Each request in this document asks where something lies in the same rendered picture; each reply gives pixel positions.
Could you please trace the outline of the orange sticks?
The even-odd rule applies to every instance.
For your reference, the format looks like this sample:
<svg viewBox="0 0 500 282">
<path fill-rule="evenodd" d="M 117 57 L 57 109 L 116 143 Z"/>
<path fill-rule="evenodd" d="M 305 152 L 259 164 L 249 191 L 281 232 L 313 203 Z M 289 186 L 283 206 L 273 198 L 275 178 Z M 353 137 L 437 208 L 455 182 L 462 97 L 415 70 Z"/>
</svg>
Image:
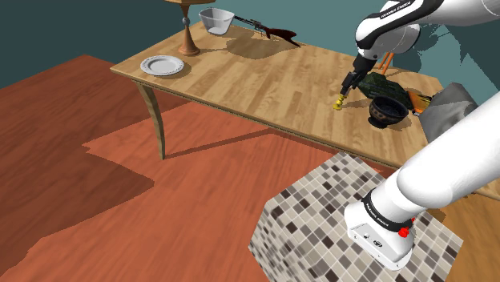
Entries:
<svg viewBox="0 0 500 282">
<path fill-rule="evenodd" d="M 381 71 L 382 75 L 385 75 L 385 72 L 388 70 L 390 63 L 392 62 L 394 57 L 394 53 L 392 52 L 387 52 L 383 59 L 381 60 L 381 63 L 378 67 L 378 69 Z"/>
</svg>

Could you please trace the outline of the dark green lying vase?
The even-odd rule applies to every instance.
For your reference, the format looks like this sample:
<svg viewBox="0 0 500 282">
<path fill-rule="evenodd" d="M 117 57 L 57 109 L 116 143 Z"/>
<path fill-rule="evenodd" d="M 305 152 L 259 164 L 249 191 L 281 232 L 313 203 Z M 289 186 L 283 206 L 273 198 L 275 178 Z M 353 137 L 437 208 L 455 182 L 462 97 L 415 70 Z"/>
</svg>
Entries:
<svg viewBox="0 0 500 282">
<path fill-rule="evenodd" d="M 359 82 L 357 88 L 369 99 L 374 99 L 377 96 L 387 96 L 397 100 L 407 109 L 413 109 L 409 93 L 398 83 L 388 80 L 379 73 L 372 72 L 366 75 Z"/>
</svg>

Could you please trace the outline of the black bowl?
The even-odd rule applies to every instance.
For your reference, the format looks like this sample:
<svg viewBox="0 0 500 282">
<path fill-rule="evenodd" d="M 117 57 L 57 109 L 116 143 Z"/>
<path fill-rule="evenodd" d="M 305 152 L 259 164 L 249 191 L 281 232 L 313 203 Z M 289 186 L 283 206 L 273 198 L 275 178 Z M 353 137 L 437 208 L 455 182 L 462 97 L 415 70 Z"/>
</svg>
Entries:
<svg viewBox="0 0 500 282">
<path fill-rule="evenodd" d="M 369 123 L 380 129 L 402 121 L 409 114 L 405 105 L 387 96 L 377 96 L 369 104 Z"/>
</svg>

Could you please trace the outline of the orange brush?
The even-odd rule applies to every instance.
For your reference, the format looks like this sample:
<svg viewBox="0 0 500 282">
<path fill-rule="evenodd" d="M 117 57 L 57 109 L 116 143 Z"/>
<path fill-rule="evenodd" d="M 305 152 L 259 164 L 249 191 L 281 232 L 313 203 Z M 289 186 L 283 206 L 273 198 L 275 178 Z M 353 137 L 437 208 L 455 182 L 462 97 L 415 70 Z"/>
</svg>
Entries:
<svg viewBox="0 0 500 282">
<path fill-rule="evenodd" d="M 430 104 L 432 97 L 421 94 L 417 91 L 407 90 L 410 102 L 412 103 L 413 115 L 419 116 Z"/>
</svg>

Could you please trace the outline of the wooden table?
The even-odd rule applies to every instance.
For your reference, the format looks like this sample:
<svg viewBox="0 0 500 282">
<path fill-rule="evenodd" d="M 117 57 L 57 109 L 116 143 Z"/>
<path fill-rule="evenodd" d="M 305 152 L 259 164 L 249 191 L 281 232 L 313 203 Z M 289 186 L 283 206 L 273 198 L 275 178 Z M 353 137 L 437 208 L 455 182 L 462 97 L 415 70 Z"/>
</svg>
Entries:
<svg viewBox="0 0 500 282">
<path fill-rule="evenodd" d="M 156 91 L 163 91 L 265 126 L 276 128 L 387 167 L 400 167 L 427 143 L 419 120 L 410 116 L 387 129 L 368 119 L 368 103 L 352 91 L 336 111 L 342 77 L 353 62 L 350 55 L 317 46 L 291 46 L 268 40 L 255 31 L 233 26 L 223 36 L 192 27 L 201 52 L 183 56 L 183 69 L 153 76 L 141 69 L 151 56 L 179 56 L 183 33 L 116 64 L 112 71 L 136 84 L 152 117 L 159 149 L 164 149 L 163 121 Z"/>
</svg>

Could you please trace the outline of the white bowl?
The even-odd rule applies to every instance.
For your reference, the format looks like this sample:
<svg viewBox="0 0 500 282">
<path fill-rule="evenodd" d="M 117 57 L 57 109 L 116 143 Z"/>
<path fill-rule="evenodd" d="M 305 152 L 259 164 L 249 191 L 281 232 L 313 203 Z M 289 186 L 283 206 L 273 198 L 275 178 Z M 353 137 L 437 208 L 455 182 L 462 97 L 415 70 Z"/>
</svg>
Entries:
<svg viewBox="0 0 500 282">
<path fill-rule="evenodd" d="M 235 14 L 227 10 L 208 7 L 201 10 L 199 16 L 208 33 L 223 35 L 227 33 Z"/>
</svg>

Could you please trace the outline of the mosaic tiled robot stand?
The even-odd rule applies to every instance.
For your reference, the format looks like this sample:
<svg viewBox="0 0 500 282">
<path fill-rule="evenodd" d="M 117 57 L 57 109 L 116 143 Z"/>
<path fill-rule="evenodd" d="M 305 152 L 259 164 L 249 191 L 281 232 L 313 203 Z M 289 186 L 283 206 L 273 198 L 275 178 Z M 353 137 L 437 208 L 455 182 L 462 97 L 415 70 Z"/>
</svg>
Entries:
<svg viewBox="0 0 500 282">
<path fill-rule="evenodd" d="M 269 282 L 444 282 L 463 244 L 424 211 L 408 264 L 391 271 L 347 234 L 343 211 L 383 180 L 340 152 L 271 198 L 248 248 Z"/>
</svg>

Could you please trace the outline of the white plate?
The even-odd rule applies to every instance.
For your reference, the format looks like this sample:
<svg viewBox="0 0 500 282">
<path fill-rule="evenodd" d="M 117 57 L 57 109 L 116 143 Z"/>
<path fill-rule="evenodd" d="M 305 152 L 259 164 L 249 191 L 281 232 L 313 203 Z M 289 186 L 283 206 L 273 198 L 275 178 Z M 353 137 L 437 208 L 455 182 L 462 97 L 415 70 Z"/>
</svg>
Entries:
<svg viewBox="0 0 500 282">
<path fill-rule="evenodd" d="M 149 75 L 168 76 L 179 73 L 184 68 L 184 62 L 171 55 L 156 55 L 144 59 L 140 68 Z"/>
</svg>

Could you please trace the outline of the wooden pedestal stand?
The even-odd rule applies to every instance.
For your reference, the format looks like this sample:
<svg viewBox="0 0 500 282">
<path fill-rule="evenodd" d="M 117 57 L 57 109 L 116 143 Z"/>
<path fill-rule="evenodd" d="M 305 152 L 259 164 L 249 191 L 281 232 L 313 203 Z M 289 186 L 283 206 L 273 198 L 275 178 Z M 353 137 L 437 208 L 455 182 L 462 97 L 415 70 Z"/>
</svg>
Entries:
<svg viewBox="0 0 500 282">
<path fill-rule="evenodd" d="M 200 49 L 195 45 L 190 31 L 191 22 L 188 17 L 190 6 L 209 4 L 215 2 L 216 0 L 164 0 L 164 1 L 178 4 L 183 13 L 182 23 L 184 25 L 184 40 L 182 46 L 179 48 L 179 52 L 185 56 L 197 55 L 200 52 Z"/>
</svg>

